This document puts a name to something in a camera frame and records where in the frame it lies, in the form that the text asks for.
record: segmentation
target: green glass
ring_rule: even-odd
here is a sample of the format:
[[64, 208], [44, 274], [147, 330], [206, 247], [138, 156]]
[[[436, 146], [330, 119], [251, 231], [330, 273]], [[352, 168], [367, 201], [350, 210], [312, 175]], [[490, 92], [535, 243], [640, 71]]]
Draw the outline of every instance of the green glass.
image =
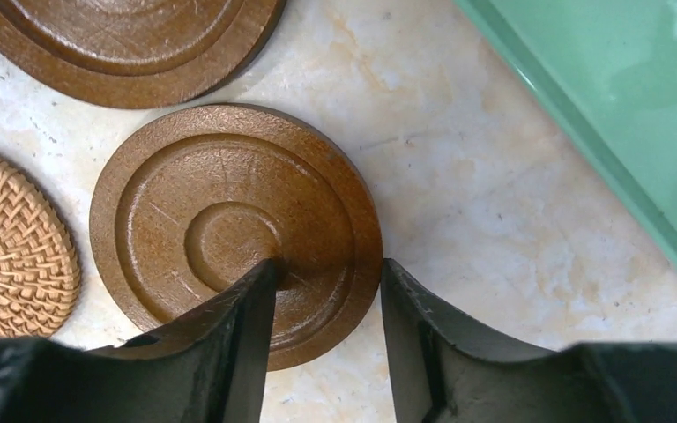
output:
[[456, 0], [677, 266], [677, 0]]

